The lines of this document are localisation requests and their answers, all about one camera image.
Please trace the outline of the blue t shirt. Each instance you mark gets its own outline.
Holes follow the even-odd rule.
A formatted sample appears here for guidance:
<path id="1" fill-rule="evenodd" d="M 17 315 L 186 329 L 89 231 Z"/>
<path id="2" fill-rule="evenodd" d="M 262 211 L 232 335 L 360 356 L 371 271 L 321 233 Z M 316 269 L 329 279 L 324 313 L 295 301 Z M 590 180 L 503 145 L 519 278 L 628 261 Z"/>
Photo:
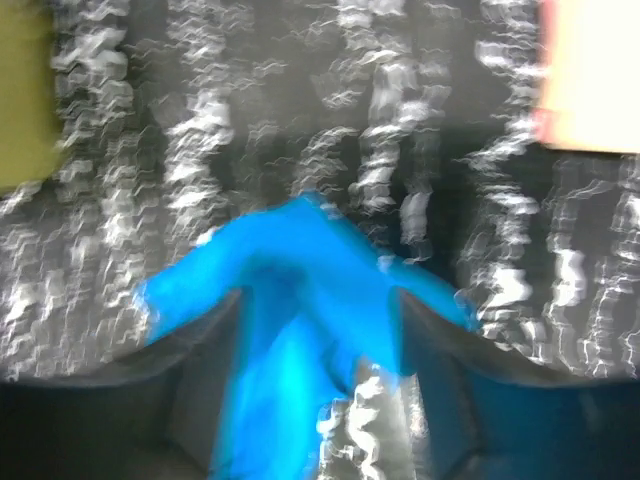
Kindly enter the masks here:
<path id="1" fill-rule="evenodd" d="M 405 375 L 400 293 L 474 328 L 469 305 L 421 268 L 382 259 L 317 195 L 241 216 L 146 280 L 138 302 L 157 341 L 243 293 L 210 461 L 214 479 L 305 479 L 320 409 L 351 394 L 361 360 Z"/>

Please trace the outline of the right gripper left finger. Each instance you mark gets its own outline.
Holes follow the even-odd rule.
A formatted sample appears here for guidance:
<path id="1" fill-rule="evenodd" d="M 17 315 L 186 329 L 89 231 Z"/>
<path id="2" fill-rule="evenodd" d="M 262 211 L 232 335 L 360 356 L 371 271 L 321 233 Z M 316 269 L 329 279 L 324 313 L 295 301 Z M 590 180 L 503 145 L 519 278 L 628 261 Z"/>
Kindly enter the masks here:
<path id="1" fill-rule="evenodd" d="M 93 371 L 2 381 L 2 478 L 206 478 L 241 306 Z"/>

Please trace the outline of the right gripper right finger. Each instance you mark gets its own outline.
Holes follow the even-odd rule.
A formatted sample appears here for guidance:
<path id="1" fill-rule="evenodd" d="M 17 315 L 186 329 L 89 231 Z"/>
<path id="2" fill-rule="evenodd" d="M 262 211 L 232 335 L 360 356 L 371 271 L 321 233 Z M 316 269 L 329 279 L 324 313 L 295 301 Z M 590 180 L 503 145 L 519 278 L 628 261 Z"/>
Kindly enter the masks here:
<path id="1" fill-rule="evenodd" d="M 638 478 L 638 380 L 537 365 L 401 298 L 434 478 Z"/>

